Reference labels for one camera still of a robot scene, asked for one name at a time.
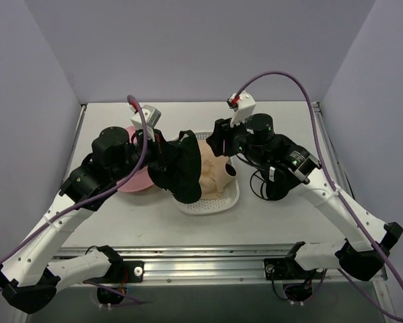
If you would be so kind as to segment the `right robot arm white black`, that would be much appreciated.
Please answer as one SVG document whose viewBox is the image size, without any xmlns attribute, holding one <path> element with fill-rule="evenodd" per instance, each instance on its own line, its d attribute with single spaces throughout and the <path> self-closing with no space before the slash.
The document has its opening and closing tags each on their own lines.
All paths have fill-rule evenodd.
<svg viewBox="0 0 403 323">
<path fill-rule="evenodd" d="M 266 181 L 267 200 L 279 201 L 293 192 L 344 236 L 338 242 L 296 243 L 284 262 L 291 277 L 322 268 L 341 269 L 354 279 L 369 281 L 403 233 L 398 223 L 374 217 L 339 185 L 329 184 L 320 161 L 287 136 L 276 134 L 268 114 L 251 115 L 239 125 L 232 125 L 231 119 L 216 120 L 207 143 L 215 156 L 242 154 L 257 168 Z"/>
</svg>

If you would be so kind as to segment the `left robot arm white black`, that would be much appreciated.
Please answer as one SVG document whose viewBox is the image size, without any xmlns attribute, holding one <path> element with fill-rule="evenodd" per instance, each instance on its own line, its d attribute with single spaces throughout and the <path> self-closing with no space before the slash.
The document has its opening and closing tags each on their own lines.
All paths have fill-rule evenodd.
<svg viewBox="0 0 403 323">
<path fill-rule="evenodd" d="M 63 289 L 91 279 L 114 282 L 124 273 L 123 259 L 110 246 L 61 262 L 52 258 L 75 229 L 116 192 L 121 180 L 147 166 L 168 171 L 180 155 L 176 141 L 161 131 L 138 130 L 133 143 L 126 129 L 109 127 L 62 184 L 49 210 L 34 229 L 0 260 L 0 288 L 7 303 L 33 314 Z"/>
</svg>

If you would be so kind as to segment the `pink bucket hat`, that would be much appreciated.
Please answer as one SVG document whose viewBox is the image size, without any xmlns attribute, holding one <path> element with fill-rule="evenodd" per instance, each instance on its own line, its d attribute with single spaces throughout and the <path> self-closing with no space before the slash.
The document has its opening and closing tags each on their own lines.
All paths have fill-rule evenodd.
<svg viewBox="0 0 403 323">
<path fill-rule="evenodd" d="M 118 191 L 125 193 L 136 193 L 147 190 L 153 186 L 153 181 L 150 179 L 147 167 L 138 170 L 135 175 L 124 185 L 122 185 Z"/>
</svg>

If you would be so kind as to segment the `black NY baseball cap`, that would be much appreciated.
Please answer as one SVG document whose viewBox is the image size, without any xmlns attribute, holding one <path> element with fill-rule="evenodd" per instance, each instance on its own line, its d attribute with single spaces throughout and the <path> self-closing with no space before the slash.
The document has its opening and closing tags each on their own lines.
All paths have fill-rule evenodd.
<svg viewBox="0 0 403 323">
<path fill-rule="evenodd" d="M 273 180 L 270 180 L 268 175 L 267 171 L 257 169 L 250 177 L 251 191 L 264 201 L 279 201 L 285 198 L 290 190 L 301 184 L 294 175 L 280 170 L 274 172 Z M 258 190 L 255 190 L 252 185 L 254 177 L 257 177 L 262 182 Z"/>
</svg>

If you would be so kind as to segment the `black cap green brim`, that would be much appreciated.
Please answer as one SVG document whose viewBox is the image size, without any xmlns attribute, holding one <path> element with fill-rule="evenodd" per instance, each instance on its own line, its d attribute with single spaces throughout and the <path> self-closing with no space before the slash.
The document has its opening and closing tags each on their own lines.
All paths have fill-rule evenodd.
<svg viewBox="0 0 403 323">
<path fill-rule="evenodd" d="M 154 160 L 147 171 L 154 185 L 166 190 L 180 203 L 197 202 L 202 195 L 200 187 L 201 156 L 193 131 L 180 131 L 178 138 L 166 141 L 159 130 L 154 130 Z"/>
</svg>

